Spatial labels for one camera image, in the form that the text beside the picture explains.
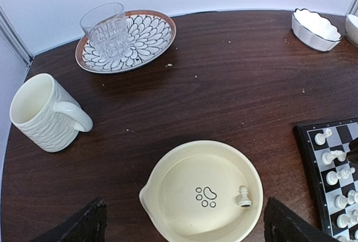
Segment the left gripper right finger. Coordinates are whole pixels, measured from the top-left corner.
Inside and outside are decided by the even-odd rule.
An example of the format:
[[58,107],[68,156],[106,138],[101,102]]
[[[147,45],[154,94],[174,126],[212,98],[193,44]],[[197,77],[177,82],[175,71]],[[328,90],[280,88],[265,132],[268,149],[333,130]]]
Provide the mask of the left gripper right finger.
[[265,241],[337,241],[313,227],[274,197],[264,209]]

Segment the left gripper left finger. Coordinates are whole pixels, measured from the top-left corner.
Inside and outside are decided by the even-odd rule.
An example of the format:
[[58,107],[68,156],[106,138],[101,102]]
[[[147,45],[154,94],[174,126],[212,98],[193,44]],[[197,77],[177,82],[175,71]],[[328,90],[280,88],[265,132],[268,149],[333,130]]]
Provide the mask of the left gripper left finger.
[[97,197],[65,222],[32,241],[105,241],[107,204]]

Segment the white chess pawn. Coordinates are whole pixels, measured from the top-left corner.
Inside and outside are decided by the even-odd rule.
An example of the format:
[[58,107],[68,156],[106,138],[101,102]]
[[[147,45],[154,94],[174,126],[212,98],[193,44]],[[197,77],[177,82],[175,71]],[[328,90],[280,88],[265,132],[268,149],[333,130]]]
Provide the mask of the white chess pawn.
[[248,197],[248,188],[246,186],[240,187],[240,199],[238,204],[240,207],[252,206],[252,201]]

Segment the cream cat-ear bowl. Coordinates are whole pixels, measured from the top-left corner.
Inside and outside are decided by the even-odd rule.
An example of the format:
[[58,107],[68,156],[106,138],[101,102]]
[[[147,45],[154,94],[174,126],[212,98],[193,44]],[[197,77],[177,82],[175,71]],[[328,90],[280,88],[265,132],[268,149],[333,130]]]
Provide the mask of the cream cat-ear bowl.
[[[250,207],[240,207],[240,187]],[[211,140],[182,144],[154,167],[139,200],[168,241],[242,241],[256,226],[263,186],[251,161]]]

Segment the white chess bishop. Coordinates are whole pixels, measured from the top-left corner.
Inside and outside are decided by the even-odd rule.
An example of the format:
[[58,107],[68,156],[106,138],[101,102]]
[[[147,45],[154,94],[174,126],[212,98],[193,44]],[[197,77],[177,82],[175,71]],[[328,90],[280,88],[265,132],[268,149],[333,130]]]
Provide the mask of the white chess bishop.
[[330,171],[326,175],[326,182],[330,186],[338,183],[339,179],[347,179],[350,175],[354,174],[356,169],[354,167],[349,169],[342,169],[338,172]]

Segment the white chess rook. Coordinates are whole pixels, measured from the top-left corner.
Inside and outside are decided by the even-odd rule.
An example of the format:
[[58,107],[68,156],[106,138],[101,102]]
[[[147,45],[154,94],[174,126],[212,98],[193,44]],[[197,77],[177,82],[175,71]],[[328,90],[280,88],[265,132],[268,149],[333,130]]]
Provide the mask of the white chess rook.
[[327,128],[324,130],[323,133],[317,133],[314,137],[314,141],[317,145],[321,146],[324,145],[327,138],[332,135],[332,129]]

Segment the black white chessboard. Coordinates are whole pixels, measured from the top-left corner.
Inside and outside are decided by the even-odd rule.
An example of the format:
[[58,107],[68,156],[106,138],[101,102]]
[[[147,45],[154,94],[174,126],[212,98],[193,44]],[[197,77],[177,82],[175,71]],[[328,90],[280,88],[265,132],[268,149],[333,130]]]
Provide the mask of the black white chessboard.
[[293,132],[321,230],[357,241],[357,119],[300,123]]

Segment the cream ribbed mug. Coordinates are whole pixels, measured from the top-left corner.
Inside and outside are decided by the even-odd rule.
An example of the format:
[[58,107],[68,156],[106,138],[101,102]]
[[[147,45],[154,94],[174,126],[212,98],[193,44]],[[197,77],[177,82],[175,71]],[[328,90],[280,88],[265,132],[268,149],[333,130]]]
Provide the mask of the cream ribbed mug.
[[49,153],[65,149],[79,132],[89,132],[93,121],[80,104],[50,74],[27,80],[10,105],[11,122]]

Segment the white scalloped dish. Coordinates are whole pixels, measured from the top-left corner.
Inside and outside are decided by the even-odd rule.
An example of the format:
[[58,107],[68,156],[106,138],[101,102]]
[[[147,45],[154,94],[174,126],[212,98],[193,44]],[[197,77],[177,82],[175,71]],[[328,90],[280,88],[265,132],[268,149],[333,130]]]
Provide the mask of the white scalloped dish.
[[301,42],[322,52],[332,50],[342,40],[338,28],[330,20],[305,8],[297,8],[292,13],[291,29]]

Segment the clear drinking glass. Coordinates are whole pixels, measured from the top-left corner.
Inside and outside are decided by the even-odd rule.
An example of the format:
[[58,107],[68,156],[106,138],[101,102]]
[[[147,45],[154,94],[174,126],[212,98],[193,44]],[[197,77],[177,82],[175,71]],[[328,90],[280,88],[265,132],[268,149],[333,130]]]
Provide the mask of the clear drinking glass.
[[101,57],[117,60],[127,51],[129,37],[123,4],[110,2],[97,6],[84,14],[79,24]]

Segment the small cream bowl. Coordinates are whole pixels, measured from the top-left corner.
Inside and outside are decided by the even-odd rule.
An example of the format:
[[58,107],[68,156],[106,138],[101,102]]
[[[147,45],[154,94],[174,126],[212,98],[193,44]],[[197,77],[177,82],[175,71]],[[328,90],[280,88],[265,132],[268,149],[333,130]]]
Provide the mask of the small cream bowl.
[[345,21],[345,32],[347,39],[355,46],[358,46],[358,17],[349,14]]

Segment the left aluminium frame post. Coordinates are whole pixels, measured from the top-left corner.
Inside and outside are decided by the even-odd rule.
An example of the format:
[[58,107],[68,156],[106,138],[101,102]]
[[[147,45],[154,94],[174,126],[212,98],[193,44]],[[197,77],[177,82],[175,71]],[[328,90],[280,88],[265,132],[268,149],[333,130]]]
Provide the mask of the left aluminium frame post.
[[24,63],[26,70],[29,70],[34,60],[34,55],[15,30],[2,7],[0,10],[1,36],[5,39],[6,44],[13,51],[13,53]]

